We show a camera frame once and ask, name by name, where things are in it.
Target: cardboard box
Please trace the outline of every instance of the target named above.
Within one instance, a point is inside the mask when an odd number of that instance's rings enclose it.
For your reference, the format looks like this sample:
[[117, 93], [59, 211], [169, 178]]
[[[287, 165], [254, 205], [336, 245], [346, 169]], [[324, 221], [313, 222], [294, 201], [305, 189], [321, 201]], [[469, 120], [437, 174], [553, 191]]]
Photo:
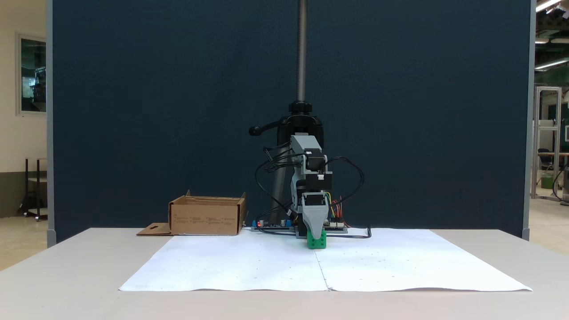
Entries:
[[189, 191], [168, 205], [168, 223], [152, 223], [138, 236], [239, 234], [245, 221], [241, 198], [190, 196]]

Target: threaded rod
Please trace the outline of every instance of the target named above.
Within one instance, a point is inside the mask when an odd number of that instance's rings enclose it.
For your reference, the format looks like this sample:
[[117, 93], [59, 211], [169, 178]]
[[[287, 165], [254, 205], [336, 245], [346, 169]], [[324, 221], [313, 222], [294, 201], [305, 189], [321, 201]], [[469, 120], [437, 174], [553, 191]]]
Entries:
[[298, 0], [298, 37], [296, 41], [296, 100], [304, 101], [306, 90], [306, 19], [308, 0]]

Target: green toy brick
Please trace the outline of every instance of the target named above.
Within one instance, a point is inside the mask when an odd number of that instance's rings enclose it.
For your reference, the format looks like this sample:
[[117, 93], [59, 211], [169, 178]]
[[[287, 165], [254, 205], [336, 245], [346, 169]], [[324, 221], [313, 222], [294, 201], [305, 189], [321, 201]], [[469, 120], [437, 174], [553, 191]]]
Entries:
[[322, 229], [320, 239], [314, 239], [312, 232], [308, 230], [307, 234], [308, 248], [309, 249], [324, 249], [326, 248], [326, 230]]

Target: white paper sheet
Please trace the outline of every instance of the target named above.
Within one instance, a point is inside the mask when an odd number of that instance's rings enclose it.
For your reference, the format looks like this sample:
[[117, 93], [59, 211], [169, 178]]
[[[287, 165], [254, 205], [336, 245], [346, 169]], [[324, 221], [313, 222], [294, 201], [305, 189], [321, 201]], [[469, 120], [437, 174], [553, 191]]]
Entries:
[[[365, 234], [350, 229], [350, 234]], [[316, 251], [328, 288], [392, 291], [443, 288], [531, 290], [429, 230], [372, 229], [369, 239], [327, 239]]]
[[306, 240], [242, 230], [238, 236], [174, 236], [122, 291], [325, 291]]
[[429, 230], [372, 232], [369, 239], [329, 237], [319, 250], [246, 229], [235, 237], [175, 236], [120, 290], [530, 290]]

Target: dark blue backdrop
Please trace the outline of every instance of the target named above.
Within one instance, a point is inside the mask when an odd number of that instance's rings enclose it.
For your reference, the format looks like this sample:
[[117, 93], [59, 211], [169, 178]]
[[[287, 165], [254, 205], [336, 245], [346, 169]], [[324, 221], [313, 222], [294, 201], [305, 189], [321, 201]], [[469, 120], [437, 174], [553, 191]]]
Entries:
[[[310, 1], [307, 99], [326, 153], [366, 174], [350, 223], [521, 235], [530, 14]], [[165, 221], [187, 189], [268, 208], [253, 171], [276, 133], [247, 129], [287, 114], [295, 43], [296, 0], [54, 0], [57, 240]], [[331, 169], [338, 194], [356, 185]]]

